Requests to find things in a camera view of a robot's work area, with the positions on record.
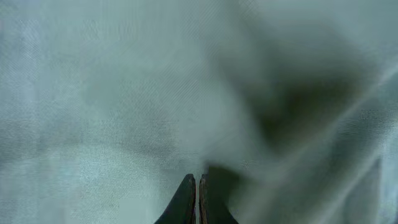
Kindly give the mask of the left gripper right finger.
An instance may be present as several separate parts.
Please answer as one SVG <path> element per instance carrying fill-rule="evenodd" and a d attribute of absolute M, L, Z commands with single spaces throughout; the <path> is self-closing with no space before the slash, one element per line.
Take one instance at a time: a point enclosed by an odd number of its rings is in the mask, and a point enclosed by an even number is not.
<path fill-rule="evenodd" d="M 199 184 L 200 224 L 238 224 L 227 202 L 239 175 L 224 167 L 209 166 Z"/>

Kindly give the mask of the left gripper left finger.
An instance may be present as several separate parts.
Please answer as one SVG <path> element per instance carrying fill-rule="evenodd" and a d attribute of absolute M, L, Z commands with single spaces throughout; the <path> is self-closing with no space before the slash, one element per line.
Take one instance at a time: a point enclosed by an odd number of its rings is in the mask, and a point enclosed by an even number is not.
<path fill-rule="evenodd" d="M 196 182 L 187 174 L 155 224 L 195 224 Z"/>

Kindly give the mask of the dark green shorts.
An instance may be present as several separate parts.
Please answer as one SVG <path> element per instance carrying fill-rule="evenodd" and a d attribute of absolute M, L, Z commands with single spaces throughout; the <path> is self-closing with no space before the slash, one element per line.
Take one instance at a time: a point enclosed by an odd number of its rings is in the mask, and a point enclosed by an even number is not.
<path fill-rule="evenodd" d="M 2 1 L 1 222 L 397 222 L 396 1 Z"/>

